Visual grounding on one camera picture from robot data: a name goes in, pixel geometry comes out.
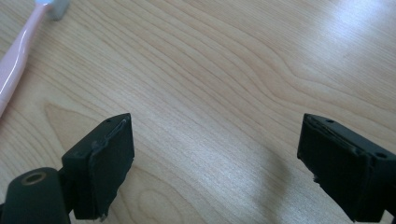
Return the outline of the pink toothbrush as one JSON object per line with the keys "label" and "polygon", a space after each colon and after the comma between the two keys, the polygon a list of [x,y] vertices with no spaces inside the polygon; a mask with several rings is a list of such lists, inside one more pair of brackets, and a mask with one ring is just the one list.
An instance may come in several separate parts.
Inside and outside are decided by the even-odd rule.
{"label": "pink toothbrush", "polygon": [[0,118],[2,117],[27,64],[30,48],[45,16],[59,21],[70,0],[35,0],[35,8],[0,61]]}

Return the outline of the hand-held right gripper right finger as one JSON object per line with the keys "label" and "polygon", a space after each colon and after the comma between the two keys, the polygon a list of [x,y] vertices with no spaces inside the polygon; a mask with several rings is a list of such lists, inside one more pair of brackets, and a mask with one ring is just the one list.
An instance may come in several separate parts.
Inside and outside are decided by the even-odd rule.
{"label": "hand-held right gripper right finger", "polygon": [[396,222],[396,154],[346,126],[305,114],[297,158],[353,221]]}

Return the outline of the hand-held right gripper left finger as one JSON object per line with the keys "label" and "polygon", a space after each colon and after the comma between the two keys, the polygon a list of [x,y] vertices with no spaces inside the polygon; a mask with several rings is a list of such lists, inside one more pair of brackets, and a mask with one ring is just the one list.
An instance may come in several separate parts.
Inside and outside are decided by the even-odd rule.
{"label": "hand-held right gripper left finger", "polygon": [[66,209],[77,219],[105,219],[133,161],[131,115],[101,122],[62,156]]}

